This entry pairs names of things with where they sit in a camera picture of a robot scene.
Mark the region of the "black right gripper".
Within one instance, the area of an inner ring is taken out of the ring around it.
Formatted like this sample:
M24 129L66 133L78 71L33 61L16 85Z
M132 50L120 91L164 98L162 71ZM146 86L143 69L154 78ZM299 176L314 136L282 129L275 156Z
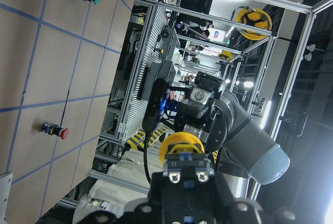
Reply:
M223 79L202 71L195 77L198 88L186 88L177 104L174 131L197 137L205 151L217 151L229 133L229 104L223 96Z

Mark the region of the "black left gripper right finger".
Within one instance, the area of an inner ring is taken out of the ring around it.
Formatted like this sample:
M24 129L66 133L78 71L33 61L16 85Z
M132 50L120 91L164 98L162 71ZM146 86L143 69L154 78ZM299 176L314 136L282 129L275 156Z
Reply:
M237 223L236 202L224 177L210 173L208 190L208 223Z

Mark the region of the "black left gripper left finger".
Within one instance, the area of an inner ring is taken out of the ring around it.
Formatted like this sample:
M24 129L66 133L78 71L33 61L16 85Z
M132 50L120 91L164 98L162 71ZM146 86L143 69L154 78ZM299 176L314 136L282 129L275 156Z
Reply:
M167 194L169 180L162 172L155 172L151 177L150 191L148 193L148 206L152 208L147 214L148 223L169 223L167 217Z

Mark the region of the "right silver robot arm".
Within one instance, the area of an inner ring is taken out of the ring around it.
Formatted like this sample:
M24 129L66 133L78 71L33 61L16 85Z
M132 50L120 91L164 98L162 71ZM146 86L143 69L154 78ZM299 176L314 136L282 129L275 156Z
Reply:
M207 154L218 152L221 172L234 197L246 197L249 179L267 185L288 169L287 154L240 105L220 77L198 72L179 102L176 132L196 136Z

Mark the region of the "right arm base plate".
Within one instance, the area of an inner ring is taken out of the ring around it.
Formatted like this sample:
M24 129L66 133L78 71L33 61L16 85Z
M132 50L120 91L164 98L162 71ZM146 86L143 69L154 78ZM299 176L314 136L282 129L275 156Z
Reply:
M10 194L11 182L13 173L7 172L1 175L0 178L0 215L1 223L7 223L6 221L6 210Z

